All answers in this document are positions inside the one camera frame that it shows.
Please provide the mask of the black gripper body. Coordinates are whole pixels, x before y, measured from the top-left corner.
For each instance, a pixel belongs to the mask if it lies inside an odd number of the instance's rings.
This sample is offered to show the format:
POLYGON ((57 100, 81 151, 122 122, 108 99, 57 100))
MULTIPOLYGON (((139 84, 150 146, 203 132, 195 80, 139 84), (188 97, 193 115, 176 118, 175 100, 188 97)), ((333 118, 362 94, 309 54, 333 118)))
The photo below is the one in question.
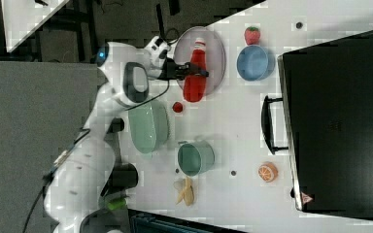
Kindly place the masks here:
POLYGON ((167 58, 162 66, 159 79, 163 81, 182 81, 189 74, 190 63, 177 64, 172 58, 167 58))

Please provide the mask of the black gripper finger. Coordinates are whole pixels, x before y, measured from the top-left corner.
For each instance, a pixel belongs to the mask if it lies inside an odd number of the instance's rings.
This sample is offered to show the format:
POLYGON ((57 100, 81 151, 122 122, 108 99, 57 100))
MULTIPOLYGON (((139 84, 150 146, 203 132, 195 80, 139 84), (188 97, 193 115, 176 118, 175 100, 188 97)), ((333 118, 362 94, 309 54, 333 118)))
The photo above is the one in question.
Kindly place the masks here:
POLYGON ((193 64, 193 63, 188 64, 188 70, 189 70, 190 73, 201 73, 201 74, 207 73, 207 71, 205 69, 203 69, 203 68, 201 68, 198 65, 193 64))
POLYGON ((189 76, 198 76, 198 77, 209 77, 209 73, 204 73, 204 74, 201 74, 201 73, 190 73, 188 74, 189 76))

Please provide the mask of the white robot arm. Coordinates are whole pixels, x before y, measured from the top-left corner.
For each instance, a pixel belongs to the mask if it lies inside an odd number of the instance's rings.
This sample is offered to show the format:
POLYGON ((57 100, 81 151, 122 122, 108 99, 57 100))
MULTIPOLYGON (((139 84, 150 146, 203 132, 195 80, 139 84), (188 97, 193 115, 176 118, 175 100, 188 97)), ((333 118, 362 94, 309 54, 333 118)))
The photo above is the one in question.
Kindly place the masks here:
POLYGON ((105 142, 119 116, 152 100, 150 82, 208 77, 204 66, 178 63, 168 56, 171 44, 153 37, 145 47, 108 42, 96 54, 96 65, 106 78, 97 92, 82 135, 61 153, 46 175, 44 210, 56 226, 52 233, 84 233, 84 222, 99 210, 107 191, 116 155, 105 142))

